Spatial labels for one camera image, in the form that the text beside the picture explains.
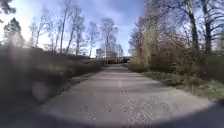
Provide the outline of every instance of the shrub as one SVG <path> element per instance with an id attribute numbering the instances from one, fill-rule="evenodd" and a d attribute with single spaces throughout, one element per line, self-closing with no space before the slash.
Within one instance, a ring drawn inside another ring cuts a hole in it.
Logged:
<path id="1" fill-rule="evenodd" d="M 133 72 L 146 72 L 147 69 L 143 65 L 138 65 L 138 64 L 128 64 L 127 68 Z"/>

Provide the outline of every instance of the blue sky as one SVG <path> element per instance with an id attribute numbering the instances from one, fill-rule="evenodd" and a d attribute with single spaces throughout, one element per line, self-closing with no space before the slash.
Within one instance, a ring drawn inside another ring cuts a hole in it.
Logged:
<path id="1" fill-rule="evenodd" d="M 42 7 L 48 8 L 54 16 L 60 16 L 60 3 L 62 0 L 14 0 L 11 6 L 17 8 L 16 14 L 1 15 L 4 23 L 15 17 L 22 27 L 22 34 L 25 39 L 29 39 L 29 25 L 33 17 L 39 17 Z M 85 17 L 85 25 L 90 21 L 100 24 L 102 18 L 112 18 L 119 32 L 117 35 L 117 43 L 123 46 L 125 52 L 128 50 L 128 40 L 134 28 L 134 23 L 141 15 L 144 0 L 76 0 L 82 9 Z M 0 24 L 0 34 L 3 33 L 4 24 Z M 47 43 L 47 37 L 41 37 L 42 44 Z"/>

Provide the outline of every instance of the paved road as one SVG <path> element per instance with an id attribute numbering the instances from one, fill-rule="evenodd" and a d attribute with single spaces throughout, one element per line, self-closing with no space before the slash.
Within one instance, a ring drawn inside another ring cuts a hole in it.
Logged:
<path id="1" fill-rule="evenodd" d="M 224 109 L 113 65 L 7 128 L 224 128 Z"/>

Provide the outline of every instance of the grass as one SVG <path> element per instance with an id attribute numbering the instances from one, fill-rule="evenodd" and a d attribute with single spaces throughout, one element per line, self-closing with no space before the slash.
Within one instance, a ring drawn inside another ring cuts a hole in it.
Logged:
<path id="1" fill-rule="evenodd" d="M 207 97 L 212 101 L 224 100 L 224 84 L 212 80 L 204 81 L 196 76 L 181 76 L 173 73 L 146 71 L 137 66 L 128 66 L 129 70 L 140 72 L 146 77 L 161 81 L 168 86 L 191 92 L 194 95 Z"/>

